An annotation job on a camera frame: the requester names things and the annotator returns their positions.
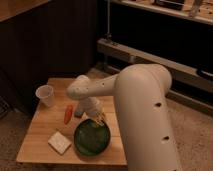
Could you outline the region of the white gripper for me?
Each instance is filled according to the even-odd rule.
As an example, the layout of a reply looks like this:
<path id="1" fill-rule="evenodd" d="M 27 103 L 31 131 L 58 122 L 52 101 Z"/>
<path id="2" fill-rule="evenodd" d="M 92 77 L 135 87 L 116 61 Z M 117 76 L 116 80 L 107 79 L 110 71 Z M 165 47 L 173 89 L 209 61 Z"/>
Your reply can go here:
<path id="1" fill-rule="evenodd" d="M 83 108 L 83 111 L 89 116 L 89 117 L 94 117 L 93 120 L 97 124 L 104 124 L 106 122 L 106 116 L 105 113 L 103 112 L 103 106 L 100 100 L 96 97 L 89 97 L 85 98 L 80 101 L 80 105 Z"/>

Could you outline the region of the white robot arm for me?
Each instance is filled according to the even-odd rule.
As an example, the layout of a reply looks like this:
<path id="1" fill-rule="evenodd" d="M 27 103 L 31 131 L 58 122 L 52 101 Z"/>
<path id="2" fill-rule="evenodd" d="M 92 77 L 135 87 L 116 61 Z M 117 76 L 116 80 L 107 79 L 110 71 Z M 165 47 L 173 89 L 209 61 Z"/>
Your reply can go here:
<path id="1" fill-rule="evenodd" d="M 182 171 L 165 95 L 170 72 L 159 64 L 135 64 L 92 82 L 80 75 L 67 88 L 76 113 L 97 115 L 94 98 L 111 96 L 129 171 Z"/>

